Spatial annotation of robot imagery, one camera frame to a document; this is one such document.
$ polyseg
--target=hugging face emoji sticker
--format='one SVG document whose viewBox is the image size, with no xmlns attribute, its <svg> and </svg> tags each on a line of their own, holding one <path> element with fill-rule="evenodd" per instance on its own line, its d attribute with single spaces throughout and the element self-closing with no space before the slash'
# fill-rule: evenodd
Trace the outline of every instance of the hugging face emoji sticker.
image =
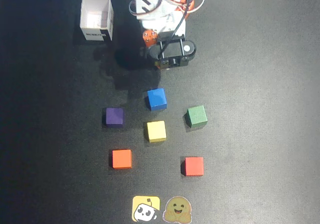
<svg viewBox="0 0 320 224">
<path fill-rule="evenodd" d="M 190 202 L 182 196 L 171 198 L 165 206 L 163 220 L 167 223 L 191 223 L 192 216 Z"/>
</svg>

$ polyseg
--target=black cable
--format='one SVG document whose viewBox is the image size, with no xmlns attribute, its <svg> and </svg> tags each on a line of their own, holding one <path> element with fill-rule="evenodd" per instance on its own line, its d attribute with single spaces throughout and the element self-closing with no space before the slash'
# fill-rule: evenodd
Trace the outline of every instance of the black cable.
<svg viewBox="0 0 320 224">
<path fill-rule="evenodd" d="M 184 13 L 183 13 L 183 15 L 182 15 L 182 18 L 181 18 L 179 24 L 178 24 L 178 25 L 176 26 L 176 28 L 174 29 L 171 37 L 169 38 L 169 40 L 166 41 L 164 47 L 163 47 L 162 50 L 160 51 L 160 53 L 159 53 L 159 55 L 158 55 L 158 59 L 160 59 L 162 53 L 164 53 L 164 51 L 167 49 L 168 45 L 170 44 L 170 42 L 171 42 L 172 39 L 174 38 L 175 34 L 177 33 L 178 29 L 180 28 L 182 22 L 184 21 L 186 15 L 187 15 L 187 13 L 188 13 L 188 10 L 189 10 L 189 4 L 190 4 L 189 1 L 190 1 L 190 0 L 186 0 L 186 7 L 185 7 L 185 11 L 184 11 Z"/>
</svg>

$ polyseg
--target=orange cube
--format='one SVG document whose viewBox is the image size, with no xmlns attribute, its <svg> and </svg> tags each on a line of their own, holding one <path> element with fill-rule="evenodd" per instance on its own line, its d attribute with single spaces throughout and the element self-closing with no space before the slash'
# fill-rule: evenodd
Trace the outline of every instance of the orange cube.
<svg viewBox="0 0 320 224">
<path fill-rule="evenodd" d="M 112 167 L 114 169 L 132 168 L 131 150 L 113 150 L 112 151 Z"/>
<path fill-rule="evenodd" d="M 204 175 L 204 158 L 203 157 L 186 157 L 185 158 L 185 175 L 203 176 Z"/>
</svg>

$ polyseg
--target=white cable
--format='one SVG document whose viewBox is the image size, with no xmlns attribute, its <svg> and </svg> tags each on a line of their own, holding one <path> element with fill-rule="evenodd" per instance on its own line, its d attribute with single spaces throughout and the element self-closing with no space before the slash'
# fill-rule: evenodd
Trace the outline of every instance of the white cable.
<svg viewBox="0 0 320 224">
<path fill-rule="evenodd" d="M 194 8 L 194 9 L 192 9 L 192 10 L 188 10 L 188 14 L 189 14 L 189 13 L 194 13 L 194 12 L 198 11 L 198 10 L 202 7 L 202 5 L 203 5 L 204 3 L 205 3 L 205 0 L 202 0 L 201 4 L 200 4 L 199 6 L 197 6 L 196 8 Z"/>
</svg>

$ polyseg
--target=cartoon face sticker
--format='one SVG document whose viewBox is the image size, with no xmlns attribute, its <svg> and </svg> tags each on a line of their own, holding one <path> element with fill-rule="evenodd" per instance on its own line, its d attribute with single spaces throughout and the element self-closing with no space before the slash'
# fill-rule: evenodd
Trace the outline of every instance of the cartoon face sticker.
<svg viewBox="0 0 320 224">
<path fill-rule="evenodd" d="M 149 222 L 157 219 L 156 209 L 146 204 L 140 204 L 134 212 L 134 219 L 138 222 Z"/>
<path fill-rule="evenodd" d="M 167 223 L 191 223 L 192 216 L 190 202 L 182 196 L 175 196 L 171 198 L 165 206 L 163 220 Z"/>
<path fill-rule="evenodd" d="M 132 220 L 138 223 L 154 223 L 160 216 L 160 198 L 137 195 L 132 200 Z"/>
</svg>

